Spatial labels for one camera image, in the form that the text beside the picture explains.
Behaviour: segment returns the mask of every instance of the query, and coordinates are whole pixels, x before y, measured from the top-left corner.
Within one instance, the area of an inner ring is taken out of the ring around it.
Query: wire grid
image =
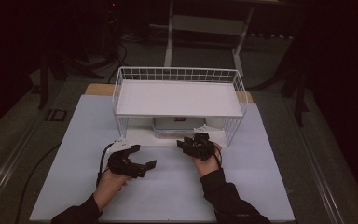
[[[165,80],[165,81],[188,81],[188,82],[214,82],[232,83],[237,93],[238,102],[241,107],[242,117],[227,118],[224,121],[224,131],[227,143],[233,139],[235,132],[241,124],[246,113],[248,98],[241,80],[241,74],[233,69],[216,68],[185,68],[185,67],[120,67],[117,71],[116,87],[113,97],[114,114],[120,136],[125,137],[127,133],[129,118],[116,116],[117,103],[120,97],[121,85],[124,79],[132,80]]]

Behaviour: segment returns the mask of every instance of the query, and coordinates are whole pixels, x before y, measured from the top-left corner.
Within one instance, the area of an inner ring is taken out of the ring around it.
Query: white tabletop
[[[30,219],[50,221],[67,207],[82,204],[95,190],[103,149],[116,139],[111,97],[83,95]],[[215,221],[195,167],[182,149],[141,147],[130,158],[137,163],[157,160],[157,167],[123,188],[101,221]],[[223,167],[227,181],[261,214],[274,221],[295,219],[256,104],[249,104],[231,145],[224,148]]]

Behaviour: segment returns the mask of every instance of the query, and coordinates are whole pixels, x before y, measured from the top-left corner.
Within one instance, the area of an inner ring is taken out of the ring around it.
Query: hand
[[[103,173],[100,183],[93,194],[100,212],[102,212],[102,210],[121,190],[121,187],[127,185],[128,180],[131,180],[131,177],[126,175],[116,175],[109,169]]]
[[[220,151],[222,150],[222,147],[220,147],[217,143],[214,143],[215,145],[215,153],[214,155],[217,156],[217,158],[220,157]],[[210,172],[216,171],[219,169],[218,161],[214,156],[211,156],[208,160],[202,161],[201,159],[191,157],[191,160],[194,162],[194,164],[197,167],[197,171],[199,172],[200,178],[209,174]]]

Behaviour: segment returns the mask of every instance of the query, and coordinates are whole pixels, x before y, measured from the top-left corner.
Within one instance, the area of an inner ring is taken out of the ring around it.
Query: black jacket
[[[211,172],[200,179],[204,198],[214,207],[219,224],[269,224],[266,217],[249,203],[242,200],[234,184],[227,183],[223,169]],[[102,213],[92,195],[80,206],[72,206],[55,216],[52,224],[98,223]]]

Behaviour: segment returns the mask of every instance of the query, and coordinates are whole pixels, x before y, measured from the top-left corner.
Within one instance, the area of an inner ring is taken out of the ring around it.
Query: white board
[[[81,97],[32,221],[50,221],[85,202],[95,190],[103,149],[119,138],[111,108],[111,97]],[[227,181],[235,183],[244,200],[270,220],[295,219],[256,104],[249,104],[235,138],[222,153]],[[141,147],[130,158],[138,163],[157,160],[157,166],[123,188],[103,210],[101,222],[215,221],[194,164],[180,148]]]
[[[230,83],[123,80],[120,117],[232,117],[242,111]]]

